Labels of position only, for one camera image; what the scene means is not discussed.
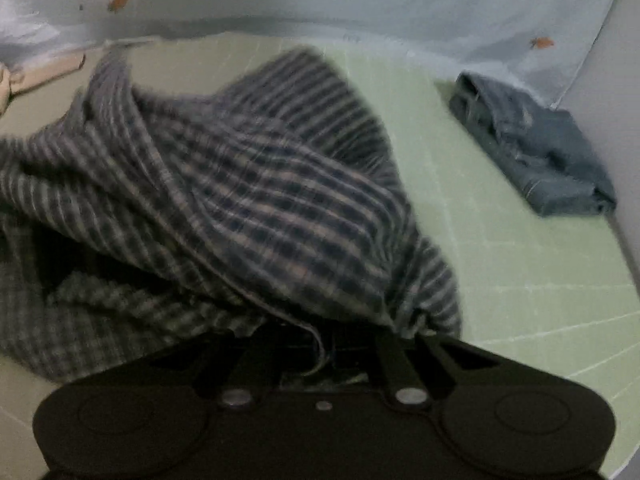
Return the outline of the folded blue denim jeans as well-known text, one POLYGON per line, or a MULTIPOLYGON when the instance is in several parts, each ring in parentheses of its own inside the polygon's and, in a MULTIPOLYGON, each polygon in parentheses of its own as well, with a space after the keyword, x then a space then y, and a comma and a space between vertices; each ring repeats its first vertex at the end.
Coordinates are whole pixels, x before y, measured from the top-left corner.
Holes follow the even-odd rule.
POLYGON ((476 73, 454 83, 449 109, 541 217, 598 216, 616 209, 604 163, 567 110, 476 73))

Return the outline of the light blue patterned bedsheet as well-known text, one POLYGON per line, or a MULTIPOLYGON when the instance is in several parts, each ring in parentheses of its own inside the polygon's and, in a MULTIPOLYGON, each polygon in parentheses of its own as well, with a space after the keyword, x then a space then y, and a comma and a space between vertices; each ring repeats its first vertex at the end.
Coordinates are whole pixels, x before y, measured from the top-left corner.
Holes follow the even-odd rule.
POLYGON ((389 47, 452 77, 472 70, 554 103, 615 0, 1 0, 1 56, 228 30, 389 47))

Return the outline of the beige crumpled cloth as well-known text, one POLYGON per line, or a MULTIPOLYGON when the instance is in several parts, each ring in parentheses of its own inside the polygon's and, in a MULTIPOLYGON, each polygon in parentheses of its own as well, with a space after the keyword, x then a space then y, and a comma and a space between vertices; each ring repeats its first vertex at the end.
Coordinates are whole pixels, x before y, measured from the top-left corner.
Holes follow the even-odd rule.
POLYGON ((75 73, 85 64, 84 52, 59 56, 47 63, 10 70, 1 64, 0 114, 8 109, 14 96, 37 89, 68 74, 75 73))

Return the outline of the blue white plaid shirt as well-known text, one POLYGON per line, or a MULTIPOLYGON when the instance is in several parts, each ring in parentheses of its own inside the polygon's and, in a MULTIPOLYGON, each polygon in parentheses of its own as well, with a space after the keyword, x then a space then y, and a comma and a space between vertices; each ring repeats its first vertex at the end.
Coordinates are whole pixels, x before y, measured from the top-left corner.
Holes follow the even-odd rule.
POLYGON ((56 122, 1 140, 1 351, 52 382, 212 328, 327 320, 459 337, 380 120, 317 51, 211 96, 163 96, 104 56, 56 122))

